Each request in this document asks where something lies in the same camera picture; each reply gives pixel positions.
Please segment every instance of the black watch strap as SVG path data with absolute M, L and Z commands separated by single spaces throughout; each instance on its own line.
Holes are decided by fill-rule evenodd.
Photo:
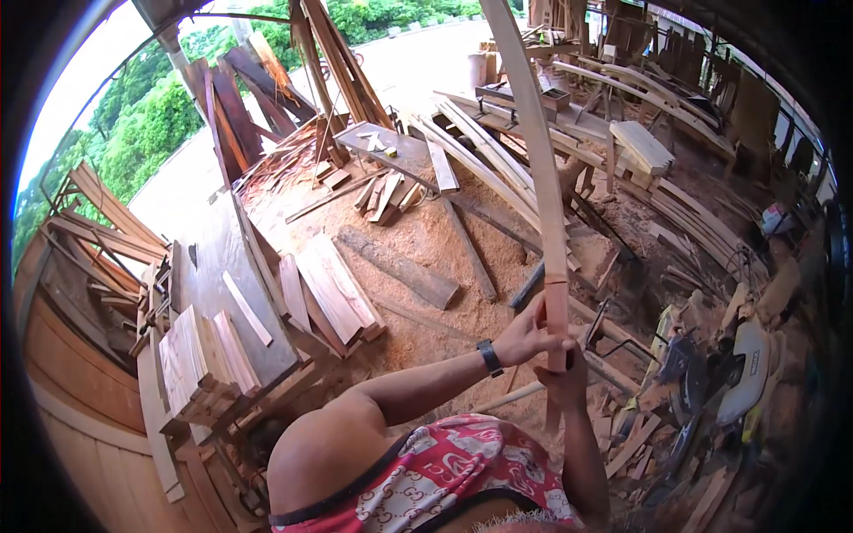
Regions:
M 485 360 L 485 367 L 489 369 L 489 375 L 491 377 L 496 378 L 499 375 L 503 375 L 501 362 L 497 360 L 495 349 L 491 347 L 491 339 L 479 341 L 477 343 L 477 350 L 479 350 L 480 355 L 483 356 L 483 359 Z

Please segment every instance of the red patterned shirt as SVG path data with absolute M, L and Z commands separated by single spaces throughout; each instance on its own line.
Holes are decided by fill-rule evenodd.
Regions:
M 401 437 L 364 474 L 323 501 L 270 515 L 273 533 L 423 533 L 496 498 L 524 511 L 548 509 L 583 527 L 560 465 L 509 422 L 462 414 Z

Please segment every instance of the hand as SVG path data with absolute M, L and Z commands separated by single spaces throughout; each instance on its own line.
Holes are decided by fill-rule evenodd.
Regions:
M 571 349 L 575 343 L 569 340 L 568 334 L 548 335 L 540 331 L 545 327 L 545 319 L 545 293 L 539 293 L 491 344 L 502 367 L 528 362 L 543 351 Z
M 587 363 L 583 358 L 580 345 L 574 339 L 567 340 L 574 357 L 571 370 L 550 372 L 543 367 L 533 367 L 539 383 L 548 389 L 548 397 L 560 406 L 562 412 L 577 411 L 586 413 Z

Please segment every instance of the man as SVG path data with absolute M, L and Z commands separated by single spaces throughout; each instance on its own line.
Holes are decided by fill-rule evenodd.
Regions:
M 586 362 L 574 339 L 543 331 L 546 320 L 540 293 L 494 343 L 370 379 L 294 421 L 270 457 L 272 530 L 514 533 L 606 525 L 610 501 L 586 411 Z M 501 367 L 559 348 L 573 351 L 571 370 L 534 371 L 566 422 L 561 476 L 539 443 L 482 414 L 386 435 Z

